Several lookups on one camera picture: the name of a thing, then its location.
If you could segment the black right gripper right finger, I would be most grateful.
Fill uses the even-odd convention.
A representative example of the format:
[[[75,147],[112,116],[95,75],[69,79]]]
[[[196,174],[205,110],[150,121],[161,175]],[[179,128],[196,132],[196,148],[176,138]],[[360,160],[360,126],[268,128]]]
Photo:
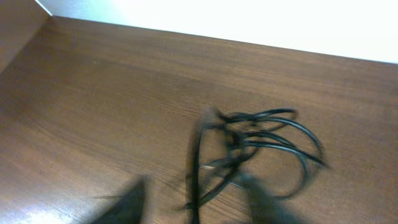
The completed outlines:
[[[259,224],[304,224],[305,220],[266,191],[250,175],[241,174],[241,185],[248,196],[248,205],[253,223]]]

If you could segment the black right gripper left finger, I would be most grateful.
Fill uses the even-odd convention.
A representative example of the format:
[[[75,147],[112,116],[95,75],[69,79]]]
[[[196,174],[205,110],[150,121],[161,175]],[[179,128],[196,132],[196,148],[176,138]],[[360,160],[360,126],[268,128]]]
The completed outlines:
[[[90,224],[140,224],[147,199],[148,178],[141,177],[121,198]]]

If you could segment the left wooden side panel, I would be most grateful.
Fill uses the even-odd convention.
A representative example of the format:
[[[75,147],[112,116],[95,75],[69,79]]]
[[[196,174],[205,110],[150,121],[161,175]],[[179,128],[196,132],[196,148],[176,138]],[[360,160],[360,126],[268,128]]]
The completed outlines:
[[[1,72],[48,18],[35,0],[1,0]]]

